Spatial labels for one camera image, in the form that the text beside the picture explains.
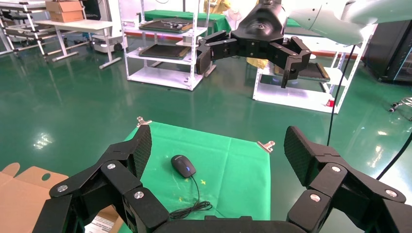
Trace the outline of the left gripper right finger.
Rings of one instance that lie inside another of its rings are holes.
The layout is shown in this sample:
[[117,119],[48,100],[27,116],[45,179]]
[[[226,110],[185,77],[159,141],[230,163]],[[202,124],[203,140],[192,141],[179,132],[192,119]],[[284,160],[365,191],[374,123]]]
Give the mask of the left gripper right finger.
[[308,140],[289,126],[284,152],[306,190],[287,214],[287,221],[307,233],[321,230],[337,209],[366,233],[409,233],[412,208],[406,197],[350,166],[334,148]]

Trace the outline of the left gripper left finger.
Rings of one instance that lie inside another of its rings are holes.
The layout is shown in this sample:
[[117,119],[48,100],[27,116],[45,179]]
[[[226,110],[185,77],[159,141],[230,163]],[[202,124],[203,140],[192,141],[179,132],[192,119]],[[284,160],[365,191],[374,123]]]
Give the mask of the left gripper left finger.
[[148,125],[130,140],[110,145],[94,165],[50,189],[34,232],[83,233],[106,207],[113,207],[132,232],[154,232],[169,213],[141,182],[151,148]]

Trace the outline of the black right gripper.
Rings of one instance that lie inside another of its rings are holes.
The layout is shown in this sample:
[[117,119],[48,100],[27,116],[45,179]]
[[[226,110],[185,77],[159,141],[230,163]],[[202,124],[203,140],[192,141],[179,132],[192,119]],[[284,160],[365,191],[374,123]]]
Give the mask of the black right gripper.
[[231,32],[231,38],[223,30],[199,40],[197,74],[203,75],[212,61],[235,55],[266,59],[283,69],[281,88],[286,88],[289,80],[296,80],[307,68],[311,56],[297,36],[283,43],[287,17],[280,0],[261,0]]

